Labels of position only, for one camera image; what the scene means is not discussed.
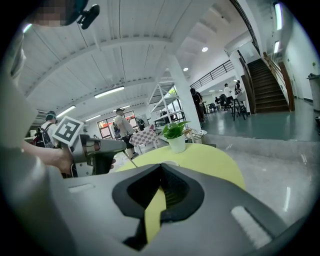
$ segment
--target plant pot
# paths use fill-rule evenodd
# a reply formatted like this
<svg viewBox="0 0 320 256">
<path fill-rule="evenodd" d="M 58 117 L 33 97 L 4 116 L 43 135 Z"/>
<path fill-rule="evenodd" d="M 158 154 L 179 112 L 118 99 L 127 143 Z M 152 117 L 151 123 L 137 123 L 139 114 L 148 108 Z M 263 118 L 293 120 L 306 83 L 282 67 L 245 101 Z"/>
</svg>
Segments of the plant pot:
<svg viewBox="0 0 320 256">
<path fill-rule="evenodd" d="M 182 134 L 178 138 L 172 138 L 167 140 L 174 153 L 181 153 L 186 150 L 185 135 Z"/>
</svg>

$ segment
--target wooden stairs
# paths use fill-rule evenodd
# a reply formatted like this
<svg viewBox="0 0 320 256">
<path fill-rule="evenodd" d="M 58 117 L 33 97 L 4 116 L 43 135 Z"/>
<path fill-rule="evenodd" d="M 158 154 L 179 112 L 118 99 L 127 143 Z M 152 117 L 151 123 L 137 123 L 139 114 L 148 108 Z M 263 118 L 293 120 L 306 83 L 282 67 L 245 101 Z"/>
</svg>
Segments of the wooden stairs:
<svg viewBox="0 0 320 256">
<path fill-rule="evenodd" d="M 289 111 L 280 86 L 262 59 L 248 64 L 255 95 L 257 113 Z"/>
</svg>

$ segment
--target checkered chair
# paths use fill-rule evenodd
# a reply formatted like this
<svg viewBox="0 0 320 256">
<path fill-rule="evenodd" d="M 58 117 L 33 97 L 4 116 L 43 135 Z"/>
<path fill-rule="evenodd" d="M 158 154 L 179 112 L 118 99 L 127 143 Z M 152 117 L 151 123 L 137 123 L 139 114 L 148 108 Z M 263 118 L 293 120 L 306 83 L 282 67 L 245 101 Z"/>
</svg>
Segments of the checkered chair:
<svg viewBox="0 0 320 256">
<path fill-rule="evenodd" d="M 158 136 L 152 129 L 144 129 L 137 133 L 134 133 L 130 138 L 130 143 L 135 147 L 138 147 L 139 154 L 142 155 L 140 145 L 153 143 L 154 147 L 157 149 Z"/>
</svg>

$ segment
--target table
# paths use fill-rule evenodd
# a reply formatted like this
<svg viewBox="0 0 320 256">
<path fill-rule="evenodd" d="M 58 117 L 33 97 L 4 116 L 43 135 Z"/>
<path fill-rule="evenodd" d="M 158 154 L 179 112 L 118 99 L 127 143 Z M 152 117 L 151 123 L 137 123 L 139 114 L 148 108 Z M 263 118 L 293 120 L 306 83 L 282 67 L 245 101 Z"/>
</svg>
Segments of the table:
<svg viewBox="0 0 320 256">
<path fill-rule="evenodd" d="M 246 189 L 244 178 L 232 158 L 223 151 L 209 145 L 187 143 L 186 150 L 181 153 L 173 153 L 170 146 L 165 146 L 140 155 L 133 161 L 138 167 L 164 161 L 174 161 L 181 167 L 230 181 L 240 188 Z M 131 162 L 127 162 L 117 172 L 133 168 L 135 166 Z M 145 228 L 148 242 L 160 230 L 160 212 L 165 209 L 166 198 L 164 192 L 158 189 L 145 210 Z"/>
</svg>

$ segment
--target wall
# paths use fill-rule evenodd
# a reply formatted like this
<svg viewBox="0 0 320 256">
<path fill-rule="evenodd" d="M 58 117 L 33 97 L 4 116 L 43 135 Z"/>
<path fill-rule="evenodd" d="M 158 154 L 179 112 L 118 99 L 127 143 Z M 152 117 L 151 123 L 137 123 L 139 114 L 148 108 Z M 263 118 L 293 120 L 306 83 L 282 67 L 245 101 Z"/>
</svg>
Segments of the wall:
<svg viewBox="0 0 320 256">
<path fill-rule="evenodd" d="M 285 47 L 283 62 L 293 81 L 293 89 L 299 98 L 313 99 L 307 79 L 310 73 L 320 74 L 320 60 L 317 51 L 300 23 L 293 18 L 292 33 Z"/>
</svg>

